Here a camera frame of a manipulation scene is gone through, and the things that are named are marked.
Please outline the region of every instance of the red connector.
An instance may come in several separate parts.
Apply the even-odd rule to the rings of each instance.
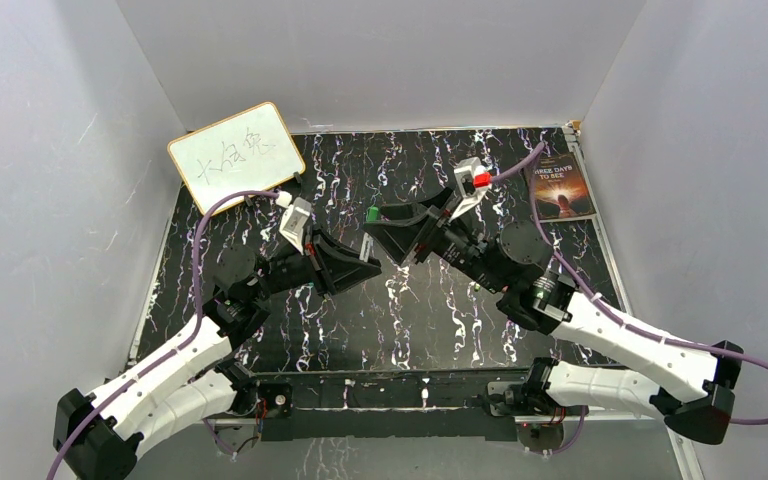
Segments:
[[[489,173],[482,173],[475,176],[475,180],[472,181],[472,184],[475,188],[486,187],[487,185],[490,185],[492,179],[493,177],[490,176]]]

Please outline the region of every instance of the white wall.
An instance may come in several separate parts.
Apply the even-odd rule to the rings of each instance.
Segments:
[[[0,478],[44,478],[59,397],[122,367],[182,132],[113,0],[0,0]]]
[[[768,2],[648,2],[582,129],[636,313],[768,360]],[[768,373],[736,394],[768,415]],[[697,450],[708,479],[768,479],[768,427]]]
[[[644,3],[119,2],[185,127],[269,100],[297,132],[582,118]]]

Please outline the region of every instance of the robotic arm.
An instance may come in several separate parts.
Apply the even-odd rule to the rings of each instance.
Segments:
[[[60,399],[54,430],[58,451],[102,401],[126,388],[66,452],[66,463],[80,478],[125,478],[154,445],[210,415],[256,408],[268,417],[289,414],[288,385],[254,381],[233,361],[197,377],[257,332],[269,316],[271,295],[311,283],[319,295],[337,294],[380,274],[381,264],[359,259],[358,252],[309,225],[310,203],[298,198],[289,204],[284,198],[280,233],[287,243],[269,259],[243,245],[223,251],[191,342],[182,346],[196,329],[195,317],[119,377],[86,395],[73,389]],[[138,372],[154,364],[140,377]]]
[[[590,368],[538,358],[525,383],[488,384],[492,414],[599,406],[663,418],[692,440],[722,443],[739,360],[641,337],[628,326],[676,338],[620,311],[614,313],[625,325],[612,322],[553,265],[552,247],[532,223],[509,224],[493,238],[484,238],[473,226],[464,214],[481,201],[490,183],[477,158],[461,162],[455,177],[458,192],[445,188],[427,200],[382,206],[384,219],[366,222],[364,231],[396,263],[411,256],[420,263],[433,252],[481,287],[501,293],[496,307],[520,327],[593,348],[624,366]],[[730,342],[716,346],[743,351]]]

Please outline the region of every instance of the black wire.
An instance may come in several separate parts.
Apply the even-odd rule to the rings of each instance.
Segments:
[[[242,444],[242,445],[240,445],[240,447],[239,447],[239,448],[237,448],[237,452],[236,452],[236,453],[240,453],[240,451],[242,451],[242,449],[243,449],[243,448],[244,448],[244,447],[245,447],[245,446],[246,446],[246,445],[247,445],[249,442],[251,442],[252,440],[257,440],[257,435],[255,435],[255,436],[253,436],[253,437],[251,437],[251,438],[249,438],[249,439],[246,439],[246,441],[245,441],[245,442],[243,442],[243,444]]]

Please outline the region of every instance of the human silhouette on book cover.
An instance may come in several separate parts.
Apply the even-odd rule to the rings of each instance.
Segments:
[[[570,220],[596,213],[573,154],[541,158],[536,174],[540,220]]]

